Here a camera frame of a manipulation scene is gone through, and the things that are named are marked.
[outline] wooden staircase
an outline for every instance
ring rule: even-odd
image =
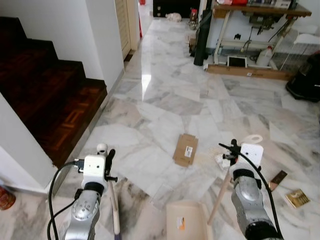
[[[28,39],[10,17],[0,17],[0,92],[57,167],[107,96],[82,62],[59,60],[51,41]]]

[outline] white wall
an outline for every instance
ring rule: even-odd
[[[200,0],[198,19],[201,20],[202,12],[206,9],[207,0]]]
[[[201,0],[200,5],[206,2],[206,0]],[[310,17],[300,17],[295,25],[302,24],[313,24],[320,26],[320,1],[319,0],[300,0],[299,3],[312,11],[312,15]],[[221,18],[212,18],[210,25],[210,32],[207,40],[206,47],[207,48],[215,48],[218,42],[219,34],[221,27],[223,25],[224,20]],[[257,35],[258,30],[252,30],[252,41],[268,41],[277,31],[278,29],[286,22],[286,19],[283,17],[280,21],[274,24],[274,29],[264,30],[260,35]],[[250,36],[251,24],[249,23],[249,17],[244,16],[241,11],[234,11],[230,16],[227,27],[224,32],[224,39],[234,40],[234,36],[236,34],[241,34],[240,41],[247,41]],[[270,42],[276,41],[276,37],[274,37]]]
[[[43,189],[1,146],[0,146],[0,180],[14,188]]]
[[[21,189],[45,189],[57,168],[0,94],[0,178]]]
[[[28,38],[53,41],[59,59],[104,79],[85,0],[0,0],[0,16],[18,17]]]
[[[105,84],[110,90],[124,69],[114,0],[86,0]]]

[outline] mop handle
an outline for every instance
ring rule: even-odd
[[[232,178],[232,177],[231,177],[231,175],[229,174],[229,169],[228,169],[228,171],[227,171],[227,173],[226,173],[226,175],[225,175],[223,184],[222,184],[222,186],[221,186],[221,189],[220,189],[220,191],[219,191],[218,197],[217,197],[217,199],[216,199],[216,202],[214,203],[213,210],[212,210],[212,212],[211,212],[211,214],[210,214],[210,217],[209,217],[209,220],[208,220],[208,222],[207,222],[208,225],[211,225],[212,222],[213,222],[213,220],[214,220],[214,217],[215,217],[215,215],[216,215],[216,212],[217,212],[217,210],[218,210],[218,208],[219,208],[219,206],[220,206],[221,200],[222,200],[222,198],[223,198],[223,196],[224,196],[224,194],[225,194],[225,192],[226,192],[226,190],[227,190],[227,187],[228,187],[228,185],[229,185],[229,183],[230,183],[230,181],[231,181],[231,178]]]

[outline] black cabinet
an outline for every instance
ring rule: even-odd
[[[153,16],[165,18],[166,14],[178,13],[189,18],[191,9],[199,11],[200,0],[153,0]]]

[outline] cardboard piece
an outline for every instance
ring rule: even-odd
[[[176,164],[188,167],[192,165],[195,159],[195,154],[198,146],[198,138],[190,134],[180,134],[176,145],[173,160]]]
[[[194,45],[196,44],[196,39],[195,38],[190,38],[190,41],[189,41],[189,53],[192,53],[192,49],[194,47]]]
[[[214,19],[224,19],[227,15],[228,10],[224,9],[215,9],[213,11],[213,18]]]
[[[255,67],[224,66],[214,64],[209,64],[206,71],[208,73],[213,74],[235,75],[263,79],[279,79],[284,81],[290,81],[294,77],[293,73],[286,71]]]

